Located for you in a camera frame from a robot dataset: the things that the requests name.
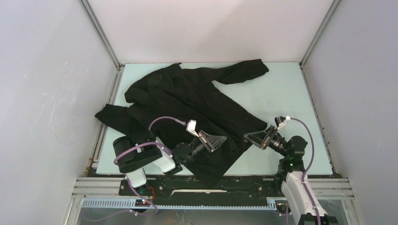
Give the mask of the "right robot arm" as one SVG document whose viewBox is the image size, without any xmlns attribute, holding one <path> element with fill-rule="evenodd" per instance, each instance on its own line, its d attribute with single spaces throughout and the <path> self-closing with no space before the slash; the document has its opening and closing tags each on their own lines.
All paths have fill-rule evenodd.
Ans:
<svg viewBox="0 0 398 225">
<path fill-rule="evenodd" d="M 276 127 L 244 134 L 244 138 L 260 149 L 271 148 L 283 156 L 274 176 L 273 190 L 287 200 L 287 216 L 293 216 L 296 225 L 337 225 L 336 217 L 329 216 L 317 200 L 306 174 L 303 156 L 307 141 L 293 136 L 286 141 Z"/>
</svg>

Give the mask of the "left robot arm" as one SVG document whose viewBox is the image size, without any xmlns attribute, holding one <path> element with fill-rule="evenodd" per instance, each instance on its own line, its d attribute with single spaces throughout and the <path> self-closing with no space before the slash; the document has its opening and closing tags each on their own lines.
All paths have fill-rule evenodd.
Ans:
<svg viewBox="0 0 398 225">
<path fill-rule="evenodd" d="M 143 195 L 148 191 L 145 166 L 153 164 L 163 174 L 174 175 L 183 170 L 182 165 L 210 157 L 226 140 L 225 136 L 209 135 L 201 130 L 191 143 L 181 142 L 170 150 L 157 141 L 152 131 L 138 132 L 114 140 L 114 164 L 126 176 L 130 189 Z"/>
</svg>

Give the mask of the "black jacket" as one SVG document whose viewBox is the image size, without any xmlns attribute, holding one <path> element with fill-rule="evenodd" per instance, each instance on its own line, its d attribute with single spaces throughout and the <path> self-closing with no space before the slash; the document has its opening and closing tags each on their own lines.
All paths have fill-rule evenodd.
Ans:
<svg viewBox="0 0 398 225">
<path fill-rule="evenodd" d="M 193 140 L 179 121 L 196 120 L 197 130 L 225 136 L 215 152 L 199 155 L 185 165 L 210 188 L 251 146 L 244 135 L 268 126 L 219 91 L 214 82 L 244 83 L 267 72 L 260 59 L 222 68 L 183 69 L 175 63 L 134 82 L 124 94 L 128 107 L 107 104 L 95 117 L 125 135 L 151 129 L 170 149 Z"/>
</svg>

